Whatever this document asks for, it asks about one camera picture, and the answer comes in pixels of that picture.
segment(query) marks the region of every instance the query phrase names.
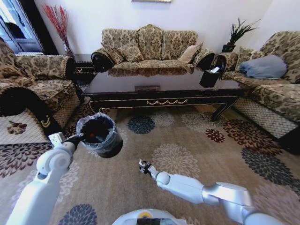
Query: side table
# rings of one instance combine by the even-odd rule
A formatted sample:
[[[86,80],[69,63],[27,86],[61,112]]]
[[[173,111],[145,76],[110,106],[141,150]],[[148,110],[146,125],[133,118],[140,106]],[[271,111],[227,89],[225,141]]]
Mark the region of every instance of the side table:
[[[77,83],[81,88],[86,88],[97,75],[90,54],[75,54],[74,60]]]

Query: trash can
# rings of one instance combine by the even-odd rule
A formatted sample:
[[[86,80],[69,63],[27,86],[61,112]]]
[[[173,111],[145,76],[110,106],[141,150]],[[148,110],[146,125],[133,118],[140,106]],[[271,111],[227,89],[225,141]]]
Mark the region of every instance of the trash can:
[[[83,141],[84,146],[102,158],[116,156],[123,147],[123,140],[115,122],[100,112],[80,119],[76,132],[77,135],[86,137]]]

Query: blue pillow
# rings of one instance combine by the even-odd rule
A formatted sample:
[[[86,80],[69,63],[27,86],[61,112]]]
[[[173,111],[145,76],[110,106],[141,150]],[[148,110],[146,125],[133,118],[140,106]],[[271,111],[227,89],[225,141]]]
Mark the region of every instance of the blue pillow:
[[[286,64],[276,55],[267,55],[241,63],[240,71],[256,79],[279,79],[286,73]]]

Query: floral rug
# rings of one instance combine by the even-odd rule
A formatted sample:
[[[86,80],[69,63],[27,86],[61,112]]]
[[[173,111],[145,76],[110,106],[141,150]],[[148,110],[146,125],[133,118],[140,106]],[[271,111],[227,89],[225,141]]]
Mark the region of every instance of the floral rug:
[[[221,206],[195,205],[161,190],[139,173],[139,159],[160,171],[247,187],[258,209],[285,224],[300,224],[299,156],[228,110],[210,122],[213,106],[107,110],[123,138],[123,149],[111,158],[79,145],[52,214],[53,225],[109,225],[120,215],[142,209],[166,210],[194,225],[233,225]],[[82,105],[65,135],[75,133],[79,118],[92,115]],[[23,188],[36,174],[36,159],[48,143],[0,146],[0,221],[4,224]]]

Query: red object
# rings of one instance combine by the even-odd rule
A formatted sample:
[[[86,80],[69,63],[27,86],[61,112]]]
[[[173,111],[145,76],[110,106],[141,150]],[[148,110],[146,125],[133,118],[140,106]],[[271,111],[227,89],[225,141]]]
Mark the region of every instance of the red object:
[[[45,4],[43,6],[43,10],[55,27],[60,38],[64,41],[64,43],[67,43],[68,15],[66,9],[62,6],[49,6]]]

